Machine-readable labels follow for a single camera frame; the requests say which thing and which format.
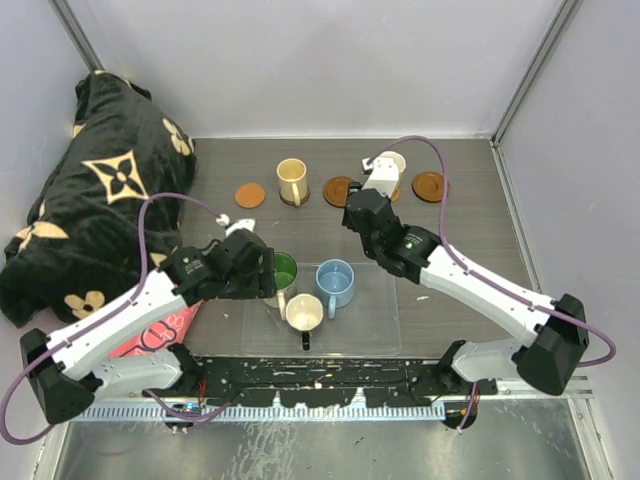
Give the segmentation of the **brown ringed wooden coaster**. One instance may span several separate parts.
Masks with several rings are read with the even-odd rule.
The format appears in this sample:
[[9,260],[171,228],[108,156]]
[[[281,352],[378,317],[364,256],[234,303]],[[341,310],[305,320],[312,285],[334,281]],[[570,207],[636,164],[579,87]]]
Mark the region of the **brown ringed wooden coaster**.
[[330,178],[323,187],[323,198],[335,208],[344,208],[350,194],[350,188],[359,189],[361,184],[348,176]]

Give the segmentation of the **olive green white mug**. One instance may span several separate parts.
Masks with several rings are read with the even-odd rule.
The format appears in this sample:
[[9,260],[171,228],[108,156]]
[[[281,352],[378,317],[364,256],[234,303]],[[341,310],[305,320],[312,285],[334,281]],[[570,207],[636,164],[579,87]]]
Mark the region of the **olive green white mug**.
[[404,156],[394,151],[385,151],[382,156],[394,161],[398,169],[398,181],[401,181],[404,171],[406,170],[406,160]]

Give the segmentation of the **dark brown coaster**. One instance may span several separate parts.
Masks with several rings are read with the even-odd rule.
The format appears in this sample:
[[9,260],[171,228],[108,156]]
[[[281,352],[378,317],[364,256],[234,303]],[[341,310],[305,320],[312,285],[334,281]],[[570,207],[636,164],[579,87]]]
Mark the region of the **dark brown coaster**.
[[289,197],[283,195],[283,191],[282,190],[279,191],[279,198],[281,199],[281,201],[284,202],[286,205],[294,206],[294,207],[298,207],[298,206],[301,206],[301,205],[305,204],[310,199],[310,196],[311,196],[311,190],[307,189],[306,195],[304,197],[300,197],[299,198],[299,202],[296,203],[295,202],[295,200],[296,200],[295,195],[293,195],[293,196],[291,196],[289,198]]

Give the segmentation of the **light brown ringed coaster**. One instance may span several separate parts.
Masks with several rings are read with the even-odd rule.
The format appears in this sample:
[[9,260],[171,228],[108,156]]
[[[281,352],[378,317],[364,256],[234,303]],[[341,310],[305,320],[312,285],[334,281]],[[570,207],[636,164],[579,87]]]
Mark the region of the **light brown ringed coaster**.
[[412,191],[422,201],[440,203],[445,194],[451,193],[451,186],[445,184],[444,176],[441,173],[424,171],[413,178]]

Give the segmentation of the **blue mug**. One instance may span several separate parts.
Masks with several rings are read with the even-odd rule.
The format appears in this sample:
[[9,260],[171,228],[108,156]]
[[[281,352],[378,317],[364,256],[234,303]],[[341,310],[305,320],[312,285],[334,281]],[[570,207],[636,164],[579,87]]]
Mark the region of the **blue mug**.
[[334,319],[340,308],[347,306],[355,295],[355,272],[341,259],[329,259],[318,266],[315,274],[316,293]]

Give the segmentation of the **white mug black handle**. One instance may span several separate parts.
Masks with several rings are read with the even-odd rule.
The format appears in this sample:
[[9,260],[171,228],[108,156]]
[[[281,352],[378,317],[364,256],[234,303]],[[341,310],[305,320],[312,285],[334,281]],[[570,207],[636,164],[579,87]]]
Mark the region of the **white mug black handle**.
[[304,351],[311,347],[310,332],[318,327],[324,318],[324,306],[320,299],[311,294],[294,296],[285,308],[285,319],[290,327],[301,334]]

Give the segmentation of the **yellow mug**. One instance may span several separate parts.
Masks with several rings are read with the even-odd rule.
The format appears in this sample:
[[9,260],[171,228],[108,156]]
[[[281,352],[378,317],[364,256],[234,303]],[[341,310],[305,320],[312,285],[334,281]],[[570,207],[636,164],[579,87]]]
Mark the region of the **yellow mug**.
[[308,187],[307,182],[307,166],[296,158],[282,160],[276,167],[276,174],[279,182],[279,191],[283,191],[283,195],[291,197],[295,195],[295,202],[299,202],[300,197],[306,195]]

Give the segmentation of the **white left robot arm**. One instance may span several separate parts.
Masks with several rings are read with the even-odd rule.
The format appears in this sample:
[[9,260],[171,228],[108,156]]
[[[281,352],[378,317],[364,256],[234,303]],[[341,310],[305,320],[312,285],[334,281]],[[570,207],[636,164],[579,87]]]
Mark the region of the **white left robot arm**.
[[274,296],[274,267],[273,248],[240,229],[207,251],[176,250],[137,286],[72,325],[51,334],[33,329],[23,335],[23,363],[47,422],[63,423],[97,400],[132,392],[194,393],[203,369],[181,343],[145,355],[111,354],[201,301]]

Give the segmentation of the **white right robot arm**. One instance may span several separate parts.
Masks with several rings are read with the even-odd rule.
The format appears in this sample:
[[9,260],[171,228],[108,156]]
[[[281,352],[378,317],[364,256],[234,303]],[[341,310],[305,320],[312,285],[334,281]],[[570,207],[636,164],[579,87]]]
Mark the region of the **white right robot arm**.
[[349,192],[342,223],[387,273],[444,293],[510,334],[454,342],[438,370],[444,390],[459,394],[473,382],[519,376],[545,394],[564,392],[589,345],[582,301],[570,294],[555,300],[463,258],[437,234],[402,223],[374,189]]

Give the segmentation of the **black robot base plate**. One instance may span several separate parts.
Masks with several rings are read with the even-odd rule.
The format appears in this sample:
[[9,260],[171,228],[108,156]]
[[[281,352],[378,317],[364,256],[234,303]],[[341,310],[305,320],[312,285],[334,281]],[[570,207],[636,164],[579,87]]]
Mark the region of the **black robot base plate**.
[[358,392],[376,407],[430,406],[447,396],[468,396],[472,384],[452,369],[422,359],[202,357],[189,361],[185,377],[154,392],[163,399],[197,397],[286,408],[345,407]]

